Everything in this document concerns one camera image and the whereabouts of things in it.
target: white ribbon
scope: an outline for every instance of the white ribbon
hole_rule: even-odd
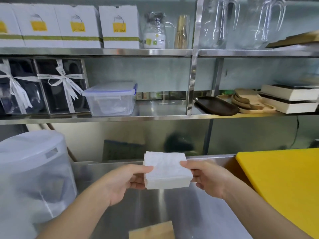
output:
[[[21,114],[26,114],[26,109],[28,107],[32,108],[32,104],[30,102],[27,92],[25,91],[25,89],[22,88],[22,86],[19,84],[19,82],[16,79],[28,80],[28,81],[39,81],[39,79],[36,76],[13,77],[11,74],[10,63],[8,59],[2,59],[2,61],[3,61],[3,64],[0,64],[0,71],[4,72],[5,75],[0,75],[0,79],[9,78],[10,94],[15,96],[18,106],[20,108]]]
[[[56,70],[59,72],[60,76],[56,75],[43,75],[43,74],[38,74],[39,79],[48,79],[48,83],[50,86],[58,86],[59,84],[63,84],[64,88],[64,93],[66,97],[66,101],[68,103],[69,111],[70,113],[75,113],[74,110],[74,105],[73,105],[73,100],[78,99],[77,94],[74,92],[78,92],[80,95],[82,95],[83,90],[75,84],[70,78],[72,79],[83,79],[83,76],[81,74],[79,75],[66,75],[65,70],[63,69],[63,63],[61,59],[56,60],[58,67]],[[50,83],[51,79],[56,79],[58,80],[54,84]]]

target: stack of napkins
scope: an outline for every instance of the stack of napkins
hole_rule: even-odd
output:
[[[193,178],[190,169],[180,165],[186,161],[183,153],[146,152],[143,164],[154,166],[152,172],[145,174],[145,188],[149,190],[188,187]]]

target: container lid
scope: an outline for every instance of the container lid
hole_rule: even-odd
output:
[[[0,166],[20,162],[47,152],[64,140],[56,131],[26,132],[0,142]]]
[[[83,91],[83,96],[131,96],[136,94],[138,85],[131,81],[114,81],[95,85]]]

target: black cable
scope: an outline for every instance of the black cable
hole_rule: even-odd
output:
[[[293,140],[293,143],[290,145],[290,147],[288,149],[292,148],[292,146],[295,144],[296,139],[297,139],[297,135],[298,135],[298,130],[299,130],[299,117],[297,116],[297,129],[296,129],[295,138]]]

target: yellow label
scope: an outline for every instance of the yellow label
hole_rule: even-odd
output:
[[[0,21],[0,33],[8,33],[7,26],[3,21]]]
[[[126,23],[113,23],[115,33],[126,33]]]
[[[44,21],[30,21],[33,31],[47,31],[47,25]]]
[[[84,23],[70,22],[72,32],[85,32]]]
[[[147,45],[151,45],[152,44],[152,40],[151,39],[146,39],[146,44]]]

